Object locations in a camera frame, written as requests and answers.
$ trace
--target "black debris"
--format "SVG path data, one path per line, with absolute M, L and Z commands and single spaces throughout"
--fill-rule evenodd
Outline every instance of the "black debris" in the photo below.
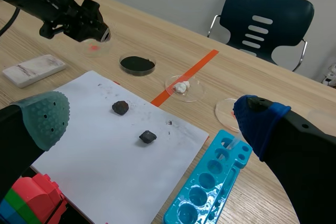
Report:
M 146 144 L 152 143 L 156 139 L 156 135 L 150 131 L 145 131 L 139 138 Z
M 129 106 L 125 101 L 119 101 L 112 105 L 112 109 L 118 115 L 125 115 Z

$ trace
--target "white cotton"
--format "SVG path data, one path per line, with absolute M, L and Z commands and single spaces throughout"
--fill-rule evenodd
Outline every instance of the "white cotton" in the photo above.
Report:
M 182 83 L 184 83 L 187 86 L 187 89 L 190 88 L 190 83 L 188 81 L 182 81 Z
M 183 94 L 187 90 L 187 85 L 182 82 L 178 82 L 173 88 L 175 92 Z

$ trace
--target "red marking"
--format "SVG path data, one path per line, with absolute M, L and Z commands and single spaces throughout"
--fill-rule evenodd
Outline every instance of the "red marking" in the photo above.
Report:
M 233 113 L 233 111 L 231 111 L 231 115 L 233 116 L 234 119 L 236 119 L 235 113 Z
M 91 47 L 90 47 L 90 50 L 92 50 L 92 51 L 96 51 L 96 50 L 98 50 L 98 49 L 99 49 L 98 46 L 91 46 Z
M 167 89 L 172 90 L 174 85 L 177 84 L 178 82 L 189 80 L 193 75 L 195 75 L 198 71 L 200 71 L 202 67 L 204 67 L 209 61 L 211 61 L 218 53 L 219 51 L 217 50 L 212 50 L 211 52 L 209 52 L 206 56 L 204 56 L 203 59 L 201 59 L 198 63 L 196 63 L 191 69 L 189 69 L 186 73 L 184 73 L 176 81 L 174 81 Z M 166 90 L 164 90 L 151 103 L 154 106 L 159 107 L 169 97 L 170 97 L 170 94 Z

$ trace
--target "green rubber gripper pad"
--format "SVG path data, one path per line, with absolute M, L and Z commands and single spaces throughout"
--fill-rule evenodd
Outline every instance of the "green rubber gripper pad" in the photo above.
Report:
M 23 201 L 23 199 L 21 199 L 21 197 L 17 195 L 16 192 L 14 192 L 13 189 L 8 191 L 5 196 L 5 200 L 28 224 L 41 224 L 39 219 L 35 216 L 34 212 Z
M 52 91 L 13 104 L 21 108 L 26 129 L 41 150 L 48 151 L 65 133 L 70 106 L 64 94 Z

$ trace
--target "black cable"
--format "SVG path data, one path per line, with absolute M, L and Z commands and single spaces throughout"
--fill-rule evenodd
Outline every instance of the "black cable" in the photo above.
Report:
M 16 8 L 14 14 L 12 15 L 11 19 L 7 22 L 7 24 L 0 30 L 0 36 L 7 31 L 10 26 L 14 23 L 16 20 L 17 16 L 19 15 L 20 9 Z

